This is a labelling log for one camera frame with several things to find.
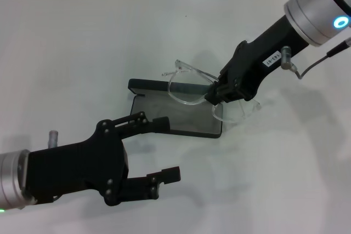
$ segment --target glasses lens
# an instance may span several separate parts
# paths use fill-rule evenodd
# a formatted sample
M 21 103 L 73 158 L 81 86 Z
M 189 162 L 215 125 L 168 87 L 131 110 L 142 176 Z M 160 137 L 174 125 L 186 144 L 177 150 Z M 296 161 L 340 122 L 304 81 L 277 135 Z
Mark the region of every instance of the glasses lens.
M 195 103 L 203 99 L 211 84 L 196 71 L 182 71 L 172 77 L 169 92 L 185 103 Z
M 222 122 L 240 123 L 260 109 L 261 105 L 255 100 L 238 100 L 228 104 L 218 104 L 213 108 L 213 115 Z

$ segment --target white table surface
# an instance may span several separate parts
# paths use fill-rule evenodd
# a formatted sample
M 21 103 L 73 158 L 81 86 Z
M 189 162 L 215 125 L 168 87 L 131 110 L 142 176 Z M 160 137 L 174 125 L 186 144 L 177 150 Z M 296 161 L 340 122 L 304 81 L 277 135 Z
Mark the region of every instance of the white table surface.
M 87 139 L 129 114 L 130 78 L 162 80 L 181 59 L 214 75 L 287 0 L 0 0 L 0 151 Z M 294 58 L 302 70 L 349 36 Z M 348 233 L 350 52 L 299 81 L 276 70 L 259 114 L 220 139 L 124 141 L 130 177 L 180 166 L 157 201 L 105 205 L 93 190 L 0 215 L 4 233 Z

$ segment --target sticker label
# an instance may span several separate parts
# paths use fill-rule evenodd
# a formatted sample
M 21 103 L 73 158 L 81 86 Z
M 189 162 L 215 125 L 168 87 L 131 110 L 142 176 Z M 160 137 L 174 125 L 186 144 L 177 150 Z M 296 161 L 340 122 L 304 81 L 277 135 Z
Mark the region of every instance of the sticker label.
M 280 59 L 281 59 L 281 53 L 276 51 L 270 57 L 268 57 L 266 60 L 264 60 L 262 63 L 265 66 L 270 67 L 271 65 L 273 65 L 276 61 L 278 61 Z

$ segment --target metal cylinder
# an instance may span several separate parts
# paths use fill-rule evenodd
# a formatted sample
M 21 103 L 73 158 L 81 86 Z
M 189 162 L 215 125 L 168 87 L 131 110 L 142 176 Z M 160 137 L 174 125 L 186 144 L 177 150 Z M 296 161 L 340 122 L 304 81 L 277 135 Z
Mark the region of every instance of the metal cylinder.
M 291 67 L 291 48 L 289 46 L 284 46 L 281 49 L 281 68 L 283 70 L 289 70 Z
M 0 155 L 0 209 L 23 208 L 34 199 L 25 193 L 28 150 Z
M 320 46 L 349 25 L 349 0 L 289 0 L 285 14 L 309 44 Z
M 57 147 L 58 137 L 59 137 L 59 132 L 55 130 L 52 130 L 49 132 L 49 141 L 48 141 L 49 148 Z

